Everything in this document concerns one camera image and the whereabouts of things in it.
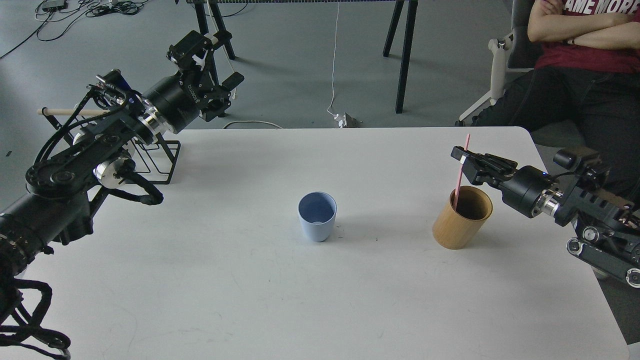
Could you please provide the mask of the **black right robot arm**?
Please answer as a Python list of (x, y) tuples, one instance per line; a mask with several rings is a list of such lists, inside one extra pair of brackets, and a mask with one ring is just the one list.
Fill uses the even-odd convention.
[(604, 189), (610, 167), (585, 146), (563, 148), (553, 161), (566, 170), (567, 183), (533, 166), (490, 153), (455, 146), (451, 157), (461, 162), (472, 185), (487, 184), (502, 193), (502, 202), (534, 218), (551, 216), (559, 226), (574, 223), (567, 251), (597, 271), (627, 284), (640, 285), (639, 217), (634, 203)]

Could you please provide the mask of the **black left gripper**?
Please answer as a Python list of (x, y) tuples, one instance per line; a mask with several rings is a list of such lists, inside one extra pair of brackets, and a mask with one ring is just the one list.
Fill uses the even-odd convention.
[(210, 122), (227, 115), (232, 91), (244, 82), (245, 76), (234, 71), (222, 84), (217, 84), (213, 53), (229, 45), (231, 38), (233, 35), (228, 30), (219, 30), (213, 35), (191, 30), (177, 44), (169, 46), (167, 59), (176, 64), (179, 71), (159, 80), (142, 96), (155, 107), (170, 132), (182, 132), (197, 117)]

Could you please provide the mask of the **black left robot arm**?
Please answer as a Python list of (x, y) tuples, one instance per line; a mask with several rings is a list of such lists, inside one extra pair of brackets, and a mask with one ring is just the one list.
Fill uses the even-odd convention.
[(232, 34), (192, 30), (167, 51), (178, 70), (140, 93), (114, 69), (97, 77), (64, 124), (39, 151), (25, 174), (26, 194), (1, 213), (1, 345), (70, 359), (70, 339), (42, 326), (53, 291), (45, 282), (20, 278), (35, 257), (50, 255), (51, 242), (67, 245), (93, 233), (93, 218), (108, 196), (154, 206), (157, 187), (137, 173), (128, 145), (158, 144), (197, 117), (210, 121), (230, 107), (244, 77), (234, 72), (217, 84), (215, 50)]

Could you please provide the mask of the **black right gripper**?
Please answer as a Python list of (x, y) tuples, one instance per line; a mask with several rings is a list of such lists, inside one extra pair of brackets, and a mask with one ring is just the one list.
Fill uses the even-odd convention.
[(462, 146), (454, 146), (450, 156), (462, 165), (467, 180), (474, 185), (500, 187), (502, 202), (526, 216), (534, 218), (534, 209), (543, 191), (552, 184), (552, 177), (534, 166), (517, 170), (518, 163), (491, 153), (475, 153)]

